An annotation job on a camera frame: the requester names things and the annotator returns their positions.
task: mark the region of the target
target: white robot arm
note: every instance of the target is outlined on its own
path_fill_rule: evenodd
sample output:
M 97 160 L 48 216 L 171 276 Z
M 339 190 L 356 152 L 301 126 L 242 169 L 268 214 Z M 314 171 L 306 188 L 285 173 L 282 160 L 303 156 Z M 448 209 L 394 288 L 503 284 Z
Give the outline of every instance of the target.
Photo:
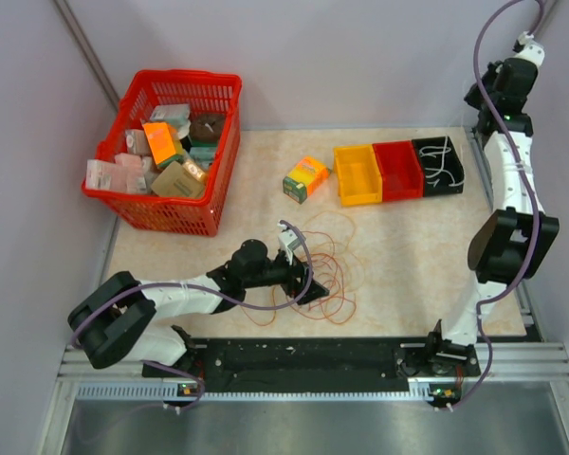
M 193 360 L 186 355 L 191 338 L 179 327 L 156 324 L 162 319 L 222 313 L 236 304 L 271 311 L 327 296 L 329 291 L 313 280 L 311 264 L 294 254 L 303 246 L 309 255 L 302 234 L 286 222 L 279 227 L 283 231 L 274 260 L 267 257 L 264 243 L 247 240 L 225 264 L 191 280 L 139 282 L 129 272 L 117 273 L 70 313 L 74 343 L 97 369 L 122 360 L 152 360 L 187 371 Z M 293 300 L 276 307 L 244 303 L 247 289 L 273 285 Z
M 537 271 L 559 231 L 559 221 L 543 214 L 531 167 L 533 128 L 531 118 L 522 112 L 544 58 L 542 45 L 523 33 L 515 46 L 517 52 L 504 62 L 490 64 L 482 80 L 498 112 L 505 120 L 521 161 L 518 162 L 506 135 L 493 121 L 476 84 L 466 102 L 479 109 L 476 131 L 483 137 L 483 150 L 490 169 L 493 213 L 479 230 L 468 249 L 472 273 L 452 311 L 436 326 L 437 342 L 432 344 L 430 362 L 440 358 L 466 361 L 468 347 L 478 336 L 477 302 L 500 296 L 514 280 L 527 254 L 533 225 L 533 207 L 520 170 L 523 170 L 535 195 L 540 212 L 537 248 L 523 278 Z M 488 318 L 496 302 L 481 307 L 480 318 Z

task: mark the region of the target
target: beige table surface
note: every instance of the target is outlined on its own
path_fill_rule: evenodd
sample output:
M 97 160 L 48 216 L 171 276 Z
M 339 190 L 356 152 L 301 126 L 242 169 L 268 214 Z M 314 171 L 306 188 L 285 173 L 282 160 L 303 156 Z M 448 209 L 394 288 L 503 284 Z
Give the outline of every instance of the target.
M 463 194 L 343 208 L 334 175 L 302 205 L 283 194 L 283 177 L 305 155 L 331 167 L 333 147 L 444 134 L 450 135 L 464 164 Z M 346 297 L 357 304 L 346 323 L 304 318 L 291 308 L 279 311 L 273 320 L 274 312 L 247 310 L 247 316 L 239 307 L 221 315 L 188 315 L 169 322 L 195 337 L 424 336 L 457 301 L 470 276 L 468 243 L 488 215 L 461 128 L 243 132 L 218 235 L 143 231 L 122 222 L 109 275 L 129 270 L 138 280 L 192 278 L 223 264 L 250 238 L 264 241 L 273 257 L 278 246 L 276 223 L 285 219 L 305 230 L 327 232 L 337 242 Z M 320 235 L 307 237 L 311 248 L 321 250 L 316 249 L 324 243 Z M 269 306 L 270 293 L 251 290 L 247 301 Z M 280 290 L 276 299 L 285 301 Z M 328 304 L 327 312 L 339 306 L 334 301 Z M 332 319 L 342 321 L 352 309 L 346 301 Z M 321 316 L 320 308 L 311 310 L 311 315 Z M 249 317 L 263 325 L 272 321 L 259 326 Z M 524 335 L 516 297 L 497 305 L 486 330 L 492 335 Z

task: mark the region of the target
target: red plastic basket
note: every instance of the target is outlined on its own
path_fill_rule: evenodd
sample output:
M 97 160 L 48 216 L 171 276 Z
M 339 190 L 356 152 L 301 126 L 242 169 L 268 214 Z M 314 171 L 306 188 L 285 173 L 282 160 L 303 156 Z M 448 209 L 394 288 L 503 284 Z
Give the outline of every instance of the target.
M 214 236 L 228 193 L 229 179 L 240 143 L 238 97 L 242 81 L 230 74 L 191 70 L 143 70 L 133 78 L 119 104 L 119 112 L 96 158 L 114 161 L 126 152 L 124 130 L 141 128 L 159 104 L 188 103 L 191 118 L 217 112 L 227 115 L 204 196 L 200 199 L 156 197 L 90 190 L 83 193 L 100 199 L 111 210 L 139 229 Z
M 382 202 L 414 199 L 424 194 L 424 174 L 410 140 L 373 144 L 383 184 Z

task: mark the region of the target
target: storage bin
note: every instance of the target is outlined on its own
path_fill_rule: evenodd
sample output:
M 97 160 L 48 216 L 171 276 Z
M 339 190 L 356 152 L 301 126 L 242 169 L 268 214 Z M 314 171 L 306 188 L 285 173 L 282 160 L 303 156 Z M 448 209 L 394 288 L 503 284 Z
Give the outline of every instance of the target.
M 357 206 L 381 202 L 382 180 L 373 146 L 336 147 L 334 155 L 341 204 Z
M 412 140 L 424 174 L 424 197 L 457 194 L 464 190 L 464 168 L 450 137 Z
M 373 144 L 382 178 L 382 201 L 422 197 L 424 178 L 410 140 Z
M 238 76 L 191 70 L 143 70 L 133 78 L 119 104 L 119 112 L 96 158 L 114 161 L 126 153 L 124 130 L 141 128 L 159 104 L 188 103 L 191 118 L 206 112 L 227 116 L 204 195 L 199 199 L 96 191 L 82 185 L 83 193 L 100 199 L 134 228 L 214 236 L 228 193 L 240 143 Z

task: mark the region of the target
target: white wall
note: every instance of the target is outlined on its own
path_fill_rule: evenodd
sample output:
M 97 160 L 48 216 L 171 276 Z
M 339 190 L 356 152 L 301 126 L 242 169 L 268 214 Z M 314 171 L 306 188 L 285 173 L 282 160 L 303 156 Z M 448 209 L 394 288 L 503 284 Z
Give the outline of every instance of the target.
M 0 455 L 36 443 L 113 218 L 80 191 L 113 113 L 48 0 L 0 2 Z
M 560 218 L 560 234 L 530 282 L 542 329 L 569 352 L 569 0 L 541 37 L 546 58 L 527 103 L 534 120 L 533 163 L 541 202 Z
M 120 95 L 147 67 L 237 73 L 246 128 L 459 124 L 474 40 L 503 2 L 69 0 Z M 502 16 L 483 61 L 536 11 Z

